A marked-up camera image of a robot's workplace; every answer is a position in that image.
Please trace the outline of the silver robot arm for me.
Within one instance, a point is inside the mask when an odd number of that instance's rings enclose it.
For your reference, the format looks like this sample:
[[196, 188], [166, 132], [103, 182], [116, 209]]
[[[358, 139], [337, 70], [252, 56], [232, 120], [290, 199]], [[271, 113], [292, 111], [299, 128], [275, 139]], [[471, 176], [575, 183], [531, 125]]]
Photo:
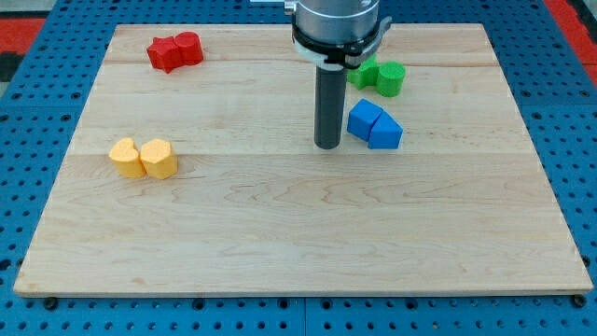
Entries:
[[326, 44], [353, 43], [371, 34], [378, 22], [379, 0], [249, 0], [252, 7], [278, 7], [296, 29]]

